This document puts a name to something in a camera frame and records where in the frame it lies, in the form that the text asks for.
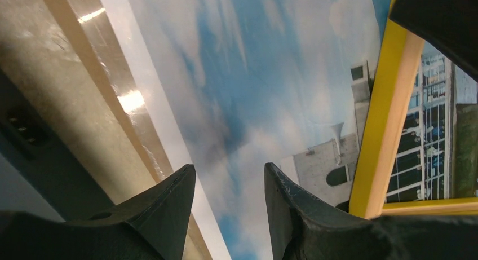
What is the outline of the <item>brown backing board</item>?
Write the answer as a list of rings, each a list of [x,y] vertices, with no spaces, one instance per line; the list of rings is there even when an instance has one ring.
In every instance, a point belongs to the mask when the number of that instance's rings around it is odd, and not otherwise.
[[[124,161],[138,169],[104,170],[95,180],[115,204],[173,173],[150,114],[101,0],[43,0],[118,122],[130,145]]]

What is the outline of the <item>yellow wooden picture frame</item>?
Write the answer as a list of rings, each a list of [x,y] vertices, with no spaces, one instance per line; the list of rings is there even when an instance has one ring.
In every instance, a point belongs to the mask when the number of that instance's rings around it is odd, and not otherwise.
[[[361,218],[387,215],[476,215],[477,198],[388,204],[386,192],[399,147],[420,54],[426,42],[389,15],[379,54],[349,212]]]

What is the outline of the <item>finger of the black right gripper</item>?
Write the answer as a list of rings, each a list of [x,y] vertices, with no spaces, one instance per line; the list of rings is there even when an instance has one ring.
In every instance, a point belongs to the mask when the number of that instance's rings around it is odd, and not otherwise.
[[[477,0],[395,0],[389,19],[477,80]]]

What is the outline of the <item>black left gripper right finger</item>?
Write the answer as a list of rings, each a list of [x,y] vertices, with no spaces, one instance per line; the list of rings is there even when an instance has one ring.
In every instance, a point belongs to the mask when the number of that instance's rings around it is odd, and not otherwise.
[[[399,215],[363,219],[264,166],[274,259],[476,259],[477,216]]]

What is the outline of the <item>black flat box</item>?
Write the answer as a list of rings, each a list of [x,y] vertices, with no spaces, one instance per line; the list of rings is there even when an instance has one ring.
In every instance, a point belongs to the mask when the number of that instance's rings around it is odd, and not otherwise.
[[[114,205],[4,73],[1,155],[63,219],[88,219]]]

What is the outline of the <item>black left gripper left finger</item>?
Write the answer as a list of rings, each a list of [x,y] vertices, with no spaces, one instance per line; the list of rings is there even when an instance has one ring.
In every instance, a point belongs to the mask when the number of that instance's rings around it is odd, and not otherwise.
[[[150,189],[89,219],[54,222],[1,212],[2,259],[181,259],[196,183],[184,165]]]

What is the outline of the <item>building and sky photo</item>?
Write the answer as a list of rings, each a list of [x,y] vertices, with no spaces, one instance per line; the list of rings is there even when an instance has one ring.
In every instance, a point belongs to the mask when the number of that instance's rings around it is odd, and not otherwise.
[[[391,0],[101,0],[213,259],[274,259],[263,166],[349,213]],[[477,83],[425,42],[388,204],[477,198]]]

